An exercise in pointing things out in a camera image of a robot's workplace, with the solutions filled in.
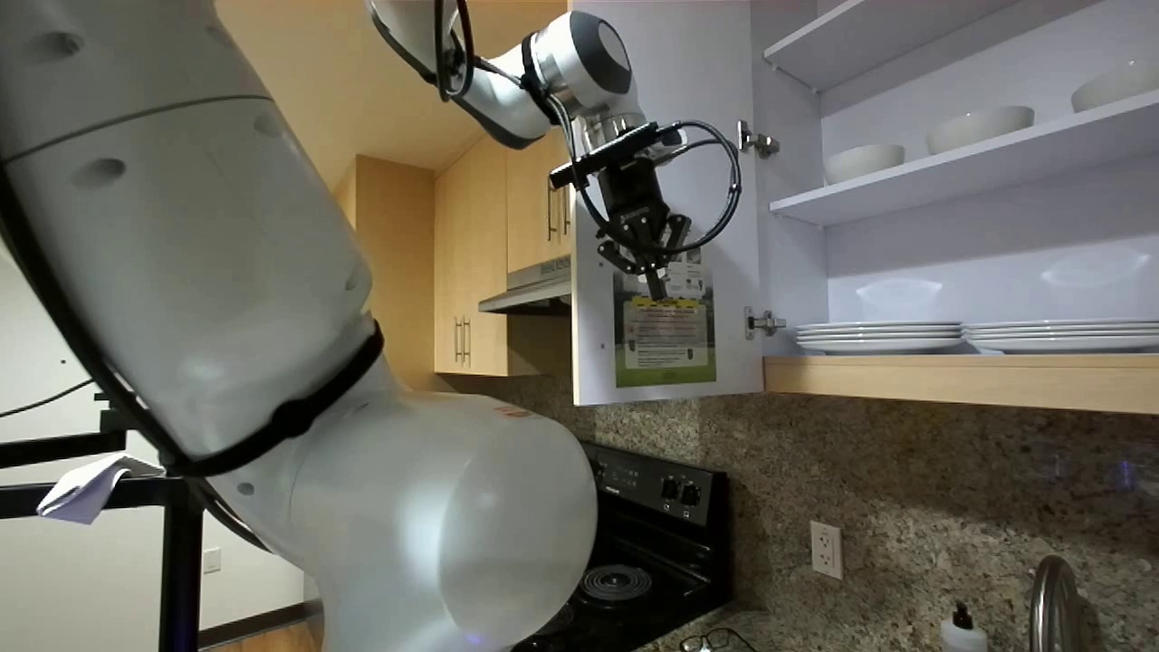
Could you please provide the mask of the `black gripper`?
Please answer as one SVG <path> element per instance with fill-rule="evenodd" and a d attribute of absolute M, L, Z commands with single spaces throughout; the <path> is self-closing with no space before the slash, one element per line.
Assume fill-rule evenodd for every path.
<path fill-rule="evenodd" d="M 598 184 L 603 203 L 592 209 L 598 220 L 598 255 L 624 277 L 641 277 L 634 255 L 645 255 L 645 282 L 656 302 L 667 296 L 667 266 L 685 249 L 693 220 L 675 213 L 658 191 L 652 146 L 662 140 L 656 122 L 629 128 L 626 136 L 598 146 L 550 172 L 550 184 L 588 191 Z"/>

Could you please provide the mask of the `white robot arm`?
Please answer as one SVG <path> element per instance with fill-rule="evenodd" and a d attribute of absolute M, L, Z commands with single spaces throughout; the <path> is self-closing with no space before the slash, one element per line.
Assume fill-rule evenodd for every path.
<path fill-rule="evenodd" d="M 323 597 L 325 652 L 511 652 L 598 528 L 563 424 L 406 394 L 350 230 L 215 0 L 0 0 L 4 235 L 168 456 Z"/>

